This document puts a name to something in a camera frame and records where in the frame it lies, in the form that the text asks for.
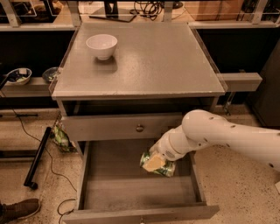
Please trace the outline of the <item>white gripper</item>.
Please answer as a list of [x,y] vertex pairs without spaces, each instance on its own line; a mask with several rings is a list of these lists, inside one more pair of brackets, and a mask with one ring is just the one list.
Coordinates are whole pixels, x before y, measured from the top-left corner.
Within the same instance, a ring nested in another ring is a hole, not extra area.
[[157,154],[144,154],[142,167],[147,172],[154,172],[165,165],[166,159],[176,161],[186,154],[186,136],[180,133],[166,132],[150,148],[150,153]]

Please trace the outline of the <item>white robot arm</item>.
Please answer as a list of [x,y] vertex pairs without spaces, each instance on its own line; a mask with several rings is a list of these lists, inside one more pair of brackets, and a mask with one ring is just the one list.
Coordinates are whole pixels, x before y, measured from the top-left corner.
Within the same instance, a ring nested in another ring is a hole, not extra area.
[[279,130],[235,124],[201,109],[188,112],[177,128],[165,132],[142,155],[140,165],[170,177],[177,160],[211,145],[228,147],[280,171]]

